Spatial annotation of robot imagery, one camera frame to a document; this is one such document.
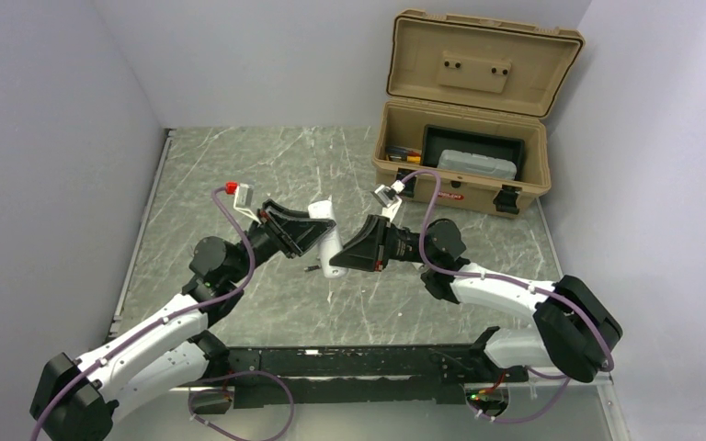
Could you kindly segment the white remote control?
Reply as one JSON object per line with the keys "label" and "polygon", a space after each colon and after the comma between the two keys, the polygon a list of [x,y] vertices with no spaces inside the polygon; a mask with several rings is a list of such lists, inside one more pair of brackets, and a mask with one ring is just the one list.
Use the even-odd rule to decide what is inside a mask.
{"label": "white remote control", "polygon": [[[330,199],[319,200],[310,204],[308,206],[308,212],[312,219],[328,219],[336,221],[333,202]],[[330,259],[339,253],[343,248],[343,244],[336,226],[333,227],[331,231],[321,239],[321,241],[317,244],[317,248],[320,267],[326,278],[338,279],[347,274],[348,270],[346,268],[334,266],[330,263]]]}

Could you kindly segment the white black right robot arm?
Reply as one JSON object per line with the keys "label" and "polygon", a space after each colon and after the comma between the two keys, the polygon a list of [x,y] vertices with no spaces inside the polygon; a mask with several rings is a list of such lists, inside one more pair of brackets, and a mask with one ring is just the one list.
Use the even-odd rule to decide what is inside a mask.
{"label": "white black right robot arm", "polygon": [[334,276],[347,270],[381,272],[392,260],[424,264],[421,280],[435,299],[482,305],[522,320],[525,328],[491,327],[472,345],[470,369],[481,381],[524,367],[555,368],[588,383],[613,369],[612,350],[623,331],[583,280],[512,277],[464,258],[465,250],[452,220],[434,220],[425,231],[412,232],[369,215],[347,243],[331,232],[322,241],[320,259]]}

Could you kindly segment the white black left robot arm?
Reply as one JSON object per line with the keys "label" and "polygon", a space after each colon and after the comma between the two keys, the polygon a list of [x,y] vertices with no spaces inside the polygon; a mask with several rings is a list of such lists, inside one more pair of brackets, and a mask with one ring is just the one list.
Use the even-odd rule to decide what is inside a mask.
{"label": "white black left robot arm", "polygon": [[238,243],[200,240],[190,281],[157,312],[97,349],[46,363],[29,408],[37,423],[31,437],[104,440],[115,424],[174,387],[220,383],[228,349],[210,327],[233,310],[259,266],[277,253],[306,254],[335,227],[331,214],[268,200],[247,230],[235,227]]}

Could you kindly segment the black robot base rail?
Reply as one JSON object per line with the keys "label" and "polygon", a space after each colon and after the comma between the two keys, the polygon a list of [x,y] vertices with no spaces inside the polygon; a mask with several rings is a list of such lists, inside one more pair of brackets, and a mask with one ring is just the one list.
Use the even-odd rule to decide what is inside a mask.
{"label": "black robot base rail", "polygon": [[[223,375],[234,374],[224,381]],[[476,387],[524,383],[524,367],[502,369],[466,345],[228,347],[203,379],[225,382],[237,409],[266,405],[433,401],[460,404]]]}

